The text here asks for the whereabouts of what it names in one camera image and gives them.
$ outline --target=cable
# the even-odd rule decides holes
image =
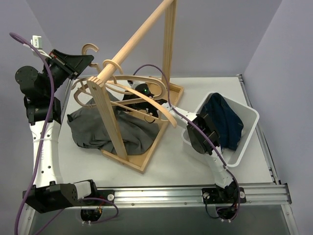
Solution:
[[[108,220],[111,220],[111,219],[114,219],[118,216],[118,213],[119,213],[119,210],[118,210],[118,207],[116,206],[116,204],[114,204],[113,202],[110,202],[106,199],[102,199],[102,198],[93,198],[93,197],[87,197],[87,198],[83,198],[81,199],[83,201],[88,201],[88,200],[96,200],[96,201],[102,201],[102,203],[108,203],[112,206],[115,207],[116,209],[116,214],[114,216],[111,216],[109,218],[106,218],[106,219],[103,219],[103,220],[100,220],[100,221],[94,221],[94,222],[90,222],[92,224],[95,224],[95,223],[102,223],[102,222],[105,222],[105,221],[108,221]],[[39,233],[41,233],[62,211],[64,211],[64,209],[61,209],[58,211],[58,213],[56,213],[44,226],[42,226],[34,235],[38,235]]]
[[[212,141],[209,139],[208,136],[206,136],[206,134],[196,125],[194,124],[192,121],[190,121],[188,118],[186,118],[184,115],[182,115],[181,113],[179,113],[174,107],[172,107],[172,104],[171,104],[171,100],[170,100],[170,83],[169,83],[169,80],[168,78],[166,77],[165,73],[156,65],[152,65],[152,64],[145,64],[145,65],[142,65],[140,66],[135,72],[133,75],[136,75],[136,73],[142,69],[143,67],[146,67],[146,66],[150,66],[150,67],[154,67],[156,68],[157,70],[159,70],[161,72],[161,74],[163,75],[163,77],[165,78],[166,80],[166,84],[167,84],[167,101],[168,101],[168,104],[169,106],[172,108],[172,110],[177,114],[179,115],[180,117],[182,117],[183,119],[185,119],[190,125],[192,125],[204,138],[205,140],[210,144],[210,146],[213,148],[213,150],[216,152],[216,154],[219,156],[220,160],[222,161],[223,163],[223,168],[231,175],[231,177],[233,177],[234,179],[234,182],[236,184],[236,188],[237,188],[237,193],[238,193],[238,197],[237,197],[237,209],[236,209],[236,212],[234,214],[233,217],[231,217],[229,220],[233,220],[234,218],[237,217],[237,214],[238,214],[238,211],[239,211],[239,208],[240,208],[240,189],[239,189],[239,184],[235,178],[235,176],[227,169],[227,163],[225,162],[225,160],[223,159],[223,157],[221,156],[221,154],[219,153],[219,151],[217,150],[217,148],[214,146],[214,144],[212,143]]]
[[[10,36],[13,39],[15,39],[16,41],[18,41],[19,43],[26,44],[26,45],[28,45],[30,48],[32,48],[34,50],[34,52],[39,56],[39,58],[44,63],[45,69],[47,70],[47,73],[48,73],[48,76],[49,76],[49,79],[50,79],[50,87],[51,87],[50,103],[49,103],[48,112],[46,114],[45,122],[44,122],[43,129],[42,129],[41,136],[40,136],[40,139],[43,139],[45,137],[45,130],[46,130],[46,127],[47,127],[47,124],[48,124],[48,120],[49,120],[51,111],[52,111],[53,100],[54,100],[54,82],[53,82],[53,77],[52,77],[49,65],[45,61],[45,58],[38,52],[38,50],[30,42],[28,42],[25,38],[21,37],[20,35],[18,35],[16,33],[13,33],[13,32],[10,32]],[[37,170],[38,170],[38,166],[39,166],[39,159],[40,159],[41,151],[42,151],[42,148],[43,148],[43,143],[44,143],[43,140],[40,140],[39,145],[38,145],[38,150],[37,150],[37,156],[36,156],[36,161],[35,161],[35,166],[34,166],[34,172],[33,172],[33,175],[31,177],[29,186],[28,186],[28,188],[26,190],[26,193],[24,195],[24,198],[23,198],[23,200],[21,202],[21,205],[19,207],[18,213],[16,215],[15,225],[14,225],[14,234],[15,235],[18,235],[19,221],[20,221],[20,217],[21,217],[21,214],[22,214],[22,210],[23,210],[24,204],[26,202],[26,199],[27,199],[27,197],[29,195],[29,192],[32,189],[32,186],[33,186],[33,184],[35,182],[35,179],[36,179],[36,174],[37,174]]]
[[[118,216],[119,210],[118,210],[116,204],[114,204],[113,202],[110,202],[110,201],[108,201],[108,200],[106,200],[106,199],[102,199],[102,198],[96,198],[96,197],[86,197],[86,198],[83,198],[82,200],[83,200],[83,201],[88,201],[88,200],[102,201],[102,202],[105,202],[105,203],[110,204],[111,206],[114,206],[115,209],[116,209],[116,214],[115,214],[115,215],[113,215],[113,216],[111,216],[111,217],[109,217],[109,218],[105,218],[105,219],[103,219],[103,220],[90,222],[91,224],[103,223],[103,222],[106,222],[106,221],[108,221],[108,220],[114,219],[114,218],[116,218],[116,217]]]
[[[207,197],[205,198],[205,201],[204,201],[206,213],[207,213],[212,219],[218,219],[218,218],[220,218],[219,216],[216,216],[216,217],[211,216],[211,215],[209,214],[209,212],[207,211],[207,198],[208,198],[208,197],[209,197],[209,196],[207,196]]]
[[[34,235],[38,235],[41,233],[61,212],[64,211],[64,209],[61,209],[56,213],[45,225],[43,225]]]

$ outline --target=gray cloth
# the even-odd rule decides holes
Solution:
[[[118,99],[109,93],[110,100]],[[94,104],[91,99],[87,104]],[[147,123],[113,107],[128,155],[144,153],[156,139],[158,125]],[[98,148],[116,154],[97,108],[80,108],[67,116],[74,142],[82,148]]]

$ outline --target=wooden pole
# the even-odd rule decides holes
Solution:
[[[95,77],[91,77],[90,80],[87,81],[87,84],[89,86],[92,97],[97,104],[97,108],[117,155],[120,158],[128,161],[129,159],[126,153],[125,145],[119,130],[119,126],[116,123],[108,91],[104,86],[104,83],[101,83],[101,81],[97,80]]]
[[[174,0],[165,11],[162,70],[168,80],[170,80],[171,76],[176,8],[177,0]],[[164,76],[162,76],[162,82],[167,86]]]
[[[149,29],[155,24],[162,13],[168,8],[168,6],[174,0],[164,0],[156,10],[148,17],[148,19],[142,24],[142,26],[136,31],[136,33],[128,40],[128,42],[122,47],[122,49],[112,59],[114,62],[121,64],[129,55],[129,53],[140,42],[143,36],[149,31]],[[102,82],[107,82],[111,75],[115,72],[116,67],[112,64],[108,64],[97,76]]]

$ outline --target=white table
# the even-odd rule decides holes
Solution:
[[[246,104],[237,77],[171,78],[171,82],[184,86],[178,106],[194,111],[209,92],[219,92]],[[67,114],[79,109],[71,94]],[[59,158],[64,182],[93,179],[98,187],[144,187],[214,184],[211,170],[182,151],[182,129],[169,125],[144,174],[140,174],[105,156],[99,150],[79,148],[72,140],[66,121],[59,137]],[[271,183],[264,154],[256,132],[238,167],[230,168],[240,184]]]

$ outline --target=white basket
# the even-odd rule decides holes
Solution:
[[[215,92],[210,92],[206,95],[206,97],[202,100],[200,105],[195,110],[195,113],[200,113],[202,110],[202,107],[208,102],[211,95]],[[225,162],[227,163],[228,167],[236,167],[239,165],[241,158],[243,157],[245,150],[248,146],[248,143],[251,139],[251,136],[253,134],[253,131],[256,127],[256,124],[259,120],[259,113],[246,106],[242,105],[230,98],[227,98],[223,96],[226,100],[227,104],[230,106],[230,108],[238,115],[238,117],[241,119],[241,121],[244,124],[244,128],[242,130],[242,136],[239,141],[238,147],[236,151],[232,151],[228,148],[225,148],[223,150],[223,157],[225,159]],[[191,146],[188,132],[187,130],[183,130],[181,133],[181,138],[183,140],[183,150],[190,156],[196,158],[197,160],[201,161],[202,163],[207,165],[206,160],[204,159],[204,156],[198,152],[196,152],[193,147]]]

